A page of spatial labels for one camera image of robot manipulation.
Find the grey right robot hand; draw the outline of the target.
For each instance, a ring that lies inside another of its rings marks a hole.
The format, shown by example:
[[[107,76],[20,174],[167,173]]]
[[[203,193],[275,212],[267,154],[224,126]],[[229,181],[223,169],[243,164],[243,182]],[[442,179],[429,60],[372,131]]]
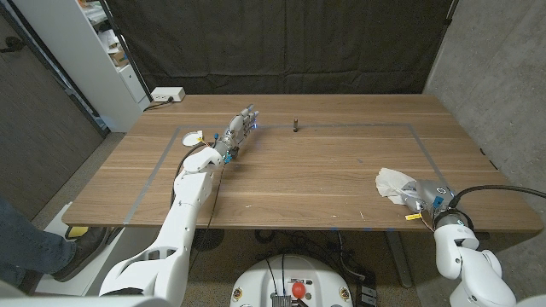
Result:
[[[411,181],[400,189],[403,203],[414,213],[445,211],[454,196],[446,185],[431,180]]]

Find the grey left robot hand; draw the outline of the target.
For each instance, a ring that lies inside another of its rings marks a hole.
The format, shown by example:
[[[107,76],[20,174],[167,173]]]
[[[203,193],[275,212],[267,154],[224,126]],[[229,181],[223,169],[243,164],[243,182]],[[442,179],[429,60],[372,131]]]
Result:
[[[212,147],[220,153],[225,164],[237,157],[243,141],[256,127],[259,111],[254,111],[253,108],[254,105],[250,104],[237,114],[229,122],[225,132],[214,142]]]

